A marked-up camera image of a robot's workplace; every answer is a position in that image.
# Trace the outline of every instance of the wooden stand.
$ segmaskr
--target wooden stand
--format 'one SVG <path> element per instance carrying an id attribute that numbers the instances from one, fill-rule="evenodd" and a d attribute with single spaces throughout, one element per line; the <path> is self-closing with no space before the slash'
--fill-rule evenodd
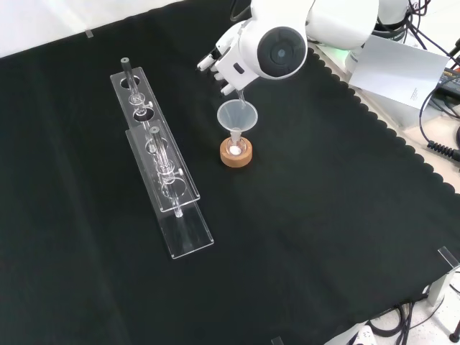
<path id="1" fill-rule="evenodd" d="M 246 143 L 246 152 L 240 154 L 239 156 L 230 155 L 227 152 L 227 142 L 231 140 L 231 138 L 225 139 L 221 144 L 221 160 L 224 164 L 228 167 L 244 167 L 251 162 L 252 159 L 252 144 L 251 142 L 243 138 L 244 142 Z"/>

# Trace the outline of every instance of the acrylic stand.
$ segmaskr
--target acrylic stand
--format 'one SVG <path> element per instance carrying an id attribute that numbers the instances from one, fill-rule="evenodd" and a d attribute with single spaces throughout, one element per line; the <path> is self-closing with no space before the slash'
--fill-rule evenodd
<path id="1" fill-rule="evenodd" d="M 157 99 L 141 68 L 111 75 L 124 115 L 126 131 L 173 259 L 214 243 L 196 201 L 200 198 Z"/>

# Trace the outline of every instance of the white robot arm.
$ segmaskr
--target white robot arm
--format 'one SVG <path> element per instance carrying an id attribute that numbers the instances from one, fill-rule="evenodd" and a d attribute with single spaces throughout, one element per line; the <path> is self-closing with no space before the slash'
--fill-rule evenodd
<path id="1" fill-rule="evenodd" d="M 363 45 L 379 0 L 252 0 L 252 18 L 235 24 L 198 64 L 216 72 L 228 95 L 258 77 L 287 78 L 307 58 L 307 36 L 341 49 Z"/>

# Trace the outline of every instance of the black tablecloth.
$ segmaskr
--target black tablecloth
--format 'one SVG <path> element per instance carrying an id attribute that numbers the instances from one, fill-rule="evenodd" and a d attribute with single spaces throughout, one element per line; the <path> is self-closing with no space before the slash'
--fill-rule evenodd
<path id="1" fill-rule="evenodd" d="M 229 2 L 187 0 L 0 60 L 3 344 L 323 344 L 460 253 L 459 196 L 311 51 L 246 91 L 250 166 L 219 161 L 224 99 L 196 63 Z M 212 247 L 172 261 L 109 76 L 141 66 Z"/>

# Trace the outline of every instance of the white paper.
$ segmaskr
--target white paper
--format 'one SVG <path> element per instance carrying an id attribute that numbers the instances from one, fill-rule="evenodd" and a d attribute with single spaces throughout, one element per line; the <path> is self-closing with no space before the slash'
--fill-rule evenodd
<path id="1" fill-rule="evenodd" d="M 350 84 L 420 109 L 448 60 L 446 56 L 371 36 Z"/>

